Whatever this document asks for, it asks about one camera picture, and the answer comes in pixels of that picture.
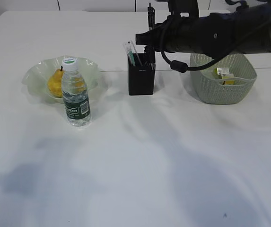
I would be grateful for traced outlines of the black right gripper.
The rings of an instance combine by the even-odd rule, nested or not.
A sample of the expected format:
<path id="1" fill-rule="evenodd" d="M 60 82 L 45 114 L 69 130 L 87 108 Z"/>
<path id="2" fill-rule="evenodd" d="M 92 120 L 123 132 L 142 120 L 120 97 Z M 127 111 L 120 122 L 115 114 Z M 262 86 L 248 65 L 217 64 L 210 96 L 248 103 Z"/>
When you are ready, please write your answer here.
<path id="1" fill-rule="evenodd" d="M 173 17 L 145 33 L 136 34 L 137 45 L 151 46 L 160 51 L 164 33 L 163 50 L 169 53 L 202 53 L 218 57 L 237 39 L 239 13 L 210 13 L 206 17 Z"/>

